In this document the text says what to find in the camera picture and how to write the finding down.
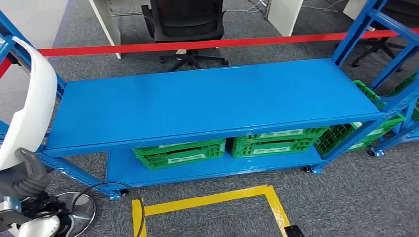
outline chair caster wheel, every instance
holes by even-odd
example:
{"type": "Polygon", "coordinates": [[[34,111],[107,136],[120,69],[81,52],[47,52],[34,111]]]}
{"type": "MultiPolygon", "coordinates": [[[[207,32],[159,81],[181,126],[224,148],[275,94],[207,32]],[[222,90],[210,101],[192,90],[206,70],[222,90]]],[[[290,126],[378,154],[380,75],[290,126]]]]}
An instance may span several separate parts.
{"type": "Polygon", "coordinates": [[[368,38],[367,42],[376,42],[379,41],[379,38],[368,38]]]}
{"type": "Polygon", "coordinates": [[[358,62],[353,62],[352,64],[351,64],[351,66],[353,67],[353,68],[357,68],[357,67],[359,67],[361,64],[359,64],[358,62]]]}

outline blue metal shelf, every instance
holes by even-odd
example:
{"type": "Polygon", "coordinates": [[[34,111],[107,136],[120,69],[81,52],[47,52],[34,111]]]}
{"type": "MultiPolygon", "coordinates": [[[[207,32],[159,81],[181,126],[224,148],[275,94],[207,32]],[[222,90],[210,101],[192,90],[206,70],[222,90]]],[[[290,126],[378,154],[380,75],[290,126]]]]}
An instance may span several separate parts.
{"type": "MultiPolygon", "coordinates": [[[[234,174],[260,172],[274,169],[320,164],[316,149],[311,146],[306,152],[253,158],[209,159],[157,170],[148,170],[131,149],[114,150],[108,153],[106,180],[124,182],[134,187],[173,183],[193,179],[205,179],[234,174]]],[[[114,189],[122,186],[111,186],[114,189]]]]}
{"type": "MultiPolygon", "coordinates": [[[[44,163],[86,185],[99,179],[62,156],[110,151],[106,180],[134,186],[309,165],[313,172],[419,97],[419,79],[377,109],[339,68],[375,20],[409,44],[378,75],[375,89],[407,58],[419,51],[419,35],[380,13],[386,0],[368,0],[330,59],[269,63],[174,73],[64,82],[62,98],[46,147],[37,155],[44,163]],[[265,132],[365,122],[320,158],[311,147],[305,153],[257,158],[224,158],[149,171],[130,148],[243,136],[265,132]]],[[[22,34],[0,11],[0,37],[11,42],[22,34]]],[[[28,54],[18,45],[0,44],[0,61],[11,49],[25,66],[28,54]]],[[[0,123],[0,139],[8,126],[0,123]]],[[[416,138],[419,123],[402,129],[385,147],[400,138],[416,138]]],[[[119,186],[97,189],[119,198],[119,186]]]]}
{"type": "Polygon", "coordinates": [[[380,116],[330,59],[82,80],[67,83],[45,153],[83,154],[380,116]]]}

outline gray carpet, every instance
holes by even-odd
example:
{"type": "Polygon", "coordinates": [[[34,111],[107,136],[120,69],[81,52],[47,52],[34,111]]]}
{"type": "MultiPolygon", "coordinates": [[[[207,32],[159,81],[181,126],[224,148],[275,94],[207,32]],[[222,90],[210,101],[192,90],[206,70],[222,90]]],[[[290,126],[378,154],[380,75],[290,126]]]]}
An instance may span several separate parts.
{"type": "MultiPolygon", "coordinates": [[[[62,46],[108,44],[93,11],[85,0],[70,1],[68,25],[60,32],[62,46]]],[[[327,7],[324,0],[305,4],[327,7]]],[[[225,9],[247,9],[246,0],[225,0],[225,9]]],[[[335,9],[342,10],[345,2],[335,9]]],[[[351,20],[342,13],[302,9],[295,26],[295,34],[345,31],[351,20]]],[[[275,36],[278,32],[261,14],[226,13],[225,38],[275,36]]],[[[119,19],[123,43],[152,43],[141,16],[119,19]]],[[[329,57],[336,42],[317,42],[267,45],[255,47],[205,50],[222,55],[231,65],[278,62],[329,57]]],[[[358,68],[349,61],[367,48],[358,46],[353,51],[344,71],[352,79],[370,82],[389,58],[382,52],[367,57],[358,68]]],[[[65,80],[163,72],[170,63],[160,64],[163,53],[129,53],[121,60],[114,55],[54,57],[51,62],[65,80]]],[[[387,93],[417,66],[415,57],[404,66],[404,71],[393,76],[380,90],[387,93]]],[[[217,67],[204,62],[205,68],[217,67]]],[[[417,143],[398,145],[386,156],[372,158],[364,151],[342,155],[324,168],[319,175],[306,174],[298,169],[287,169],[232,177],[214,178],[159,186],[138,188],[146,205],[183,198],[198,197],[255,185],[273,185],[291,223],[298,224],[308,237],[417,237],[419,236],[419,193],[417,143]]],[[[104,178],[105,155],[91,154],[68,157],[79,167],[104,178]]],[[[51,174],[49,191],[53,194],[81,190],[84,186],[59,173],[51,174]]],[[[108,201],[92,192],[97,199],[98,216],[86,236],[132,236],[130,199],[108,201]]],[[[148,217],[147,232],[151,237],[256,237],[279,236],[273,215],[263,197],[251,197],[226,203],[203,206],[168,214],[148,217]]]]}

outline crate label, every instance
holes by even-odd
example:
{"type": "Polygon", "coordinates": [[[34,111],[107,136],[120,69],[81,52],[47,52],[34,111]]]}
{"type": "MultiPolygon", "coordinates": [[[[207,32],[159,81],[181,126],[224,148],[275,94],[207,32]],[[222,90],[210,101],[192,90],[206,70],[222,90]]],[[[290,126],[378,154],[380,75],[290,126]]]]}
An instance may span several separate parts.
{"type": "Polygon", "coordinates": [[[348,148],[348,150],[355,149],[355,148],[361,147],[361,146],[363,146],[363,145],[364,145],[364,143],[363,143],[363,142],[361,142],[361,143],[355,144],[355,145],[353,145],[352,147],[348,148]]]}
{"type": "Polygon", "coordinates": [[[163,147],[172,147],[172,146],[177,146],[177,145],[182,145],[182,144],[188,144],[191,142],[184,142],[184,143],[173,143],[173,144],[169,144],[169,145],[160,145],[159,148],[163,148],[163,147]]]}
{"type": "Polygon", "coordinates": [[[224,152],[225,151],[225,142],[220,144],[220,151],[224,152]]]}
{"type": "Polygon", "coordinates": [[[376,129],[376,130],[374,130],[374,131],[372,131],[372,132],[368,133],[368,135],[367,135],[367,136],[380,134],[380,133],[382,133],[382,132],[384,132],[384,128],[376,129]]]}
{"type": "Polygon", "coordinates": [[[288,130],[288,131],[281,131],[281,132],[268,132],[268,133],[261,134],[260,138],[301,135],[303,132],[304,132],[304,129],[288,130]]]}
{"type": "Polygon", "coordinates": [[[362,126],[361,122],[353,122],[352,124],[355,125],[356,128],[362,126]]]}
{"type": "Polygon", "coordinates": [[[179,162],[184,162],[184,161],[189,161],[189,160],[194,160],[194,159],[202,159],[202,158],[205,158],[204,153],[198,154],[198,155],[193,155],[193,156],[188,156],[188,157],[168,159],[168,164],[174,164],[174,163],[179,163],[179,162]]]}
{"type": "Polygon", "coordinates": [[[263,153],[272,153],[272,152],[287,152],[291,149],[291,147],[277,147],[277,148],[269,148],[269,149],[255,149],[253,154],[263,154],[263,153]]]}

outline lower shelf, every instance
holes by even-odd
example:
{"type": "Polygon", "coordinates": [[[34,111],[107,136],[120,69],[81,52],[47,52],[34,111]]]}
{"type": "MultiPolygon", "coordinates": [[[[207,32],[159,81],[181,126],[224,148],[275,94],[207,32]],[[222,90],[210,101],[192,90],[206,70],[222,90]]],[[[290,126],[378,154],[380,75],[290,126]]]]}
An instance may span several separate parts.
{"type": "MultiPolygon", "coordinates": [[[[148,170],[132,150],[115,150],[108,153],[106,181],[119,181],[134,187],[205,179],[226,175],[244,174],[267,170],[320,164],[324,161],[314,146],[306,152],[251,158],[225,157],[148,170]]],[[[111,185],[115,189],[124,188],[111,185]]]]}

